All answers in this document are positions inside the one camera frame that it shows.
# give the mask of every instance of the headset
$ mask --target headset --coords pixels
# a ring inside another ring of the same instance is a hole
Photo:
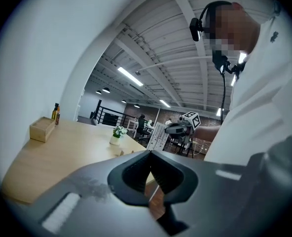
[[[192,18],[190,22],[190,31],[191,35],[194,41],[199,41],[200,37],[203,32],[206,32],[210,35],[211,40],[215,40],[216,36],[215,33],[210,32],[209,28],[203,27],[202,25],[202,18],[204,16],[204,13],[207,9],[209,9],[210,18],[215,18],[215,8],[220,5],[231,5],[230,2],[227,1],[214,1],[209,3],[202,11],[201,16],[199,19]],[[220,72],[222,78],[223,78],[223,98],[221,102],[220,107],[220,124],[223,123],[223,109],[224,109],[224,100],[225,100],[225,93],[226,93],[226,81],[224,73],[225,71],[229,72],[230,74],[235,73],[236,79],[239,78],[239,73],[244,70],[246,62],[243,62],[241,64],[236,64],[231,70],[228,68],[230,66],[230,62],[228,61],[228,58],[222,54],[220,50],[215,50],[212,48],[212,61],[215,65],[215,68]]]

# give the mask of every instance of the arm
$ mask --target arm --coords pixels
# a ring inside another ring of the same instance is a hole
[[[219,131],[219,126],[199,126],[196,128],[193,134],[193,138],[200,140],[206,140],[212,142]]]

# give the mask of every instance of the man in white shirt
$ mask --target man in white shirt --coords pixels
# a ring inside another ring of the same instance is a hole
[[[247,165],[292,135],[292,20],[281,10],[260,25],[235,2],[213,9],[207,32],[247,54],[247,62],[222,126],[199,126],[194,137],[212,142],[206,161]]]
[[[171,123],[171,118],[169,118],[169,119],[166,121],[165,125],[169,125],[170,123]]]

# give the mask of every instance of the bottle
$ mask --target bottle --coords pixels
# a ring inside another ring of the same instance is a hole
[[[56,119],[55,119],[55,124],[58,125],[59,123],[59,117],[61,116],[61,113],[59,111],[59,106],[57,107],[57,112],[56,112]]]
[[[56,120],[56,113],[57,113],[58,103],[55,103],[55,108],[52,112],[52,119]]]

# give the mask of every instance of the black railing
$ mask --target black railing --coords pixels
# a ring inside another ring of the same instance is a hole
[[[99,101],[97,105],[93,118],[98,122],[98,124],[106,124],[111,126],[121,125],[125,128],[127,127],[129,120],[136,120],[134,116],[101,106],[101,101]],[[133,126],[134,124],[131,122],[128,128],[132,129]]]

